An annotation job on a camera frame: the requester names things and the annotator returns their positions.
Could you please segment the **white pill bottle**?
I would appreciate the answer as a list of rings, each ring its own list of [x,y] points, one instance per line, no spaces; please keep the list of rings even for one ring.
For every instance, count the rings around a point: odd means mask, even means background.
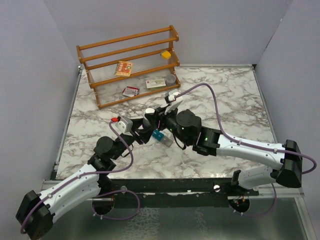
[[[142,127],[144,129],[151,127],[150,118],[154,115],[155,110],[153,108],[147,108],[143,114]]]

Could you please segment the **blue and grey pill organizer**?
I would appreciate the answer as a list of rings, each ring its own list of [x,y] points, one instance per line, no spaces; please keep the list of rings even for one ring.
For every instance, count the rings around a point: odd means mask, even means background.
[[[170,147],[173,144],[173,141],[171,139],[169,139],[167,136],[165,136],[162,132],[160,132],[157,129],[153,131],[152,137],[167,147]]]

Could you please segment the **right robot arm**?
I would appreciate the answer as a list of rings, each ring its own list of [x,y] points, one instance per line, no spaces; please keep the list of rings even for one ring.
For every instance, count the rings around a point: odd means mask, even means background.
[[[303,158],[293,140],[281,144],[226,137],[221,130],[203,126],[202,119],[188,109],[178,112],[148,108],[144,118],[154,129],[168,129],[184,147],[191,146],[200,155],[235,157],[261,164],[233,173],[229,189],[236,196],[266,184],[277,183],[287,188],[302,186]]]

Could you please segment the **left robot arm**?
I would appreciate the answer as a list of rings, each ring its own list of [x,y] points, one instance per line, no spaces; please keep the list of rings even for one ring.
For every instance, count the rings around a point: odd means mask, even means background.
[[[154,128],[143,118],[112,118],[109,128],[117,136],[98,139],[93,155],[74,174],[39,193],[31,190],[24,197],[16,213],[21,234],[31,240],[43,237],[64,214],[92,198],[119,193],[113,189],[109,174],[128,170],[133,165],[131,145],[147,143]]]

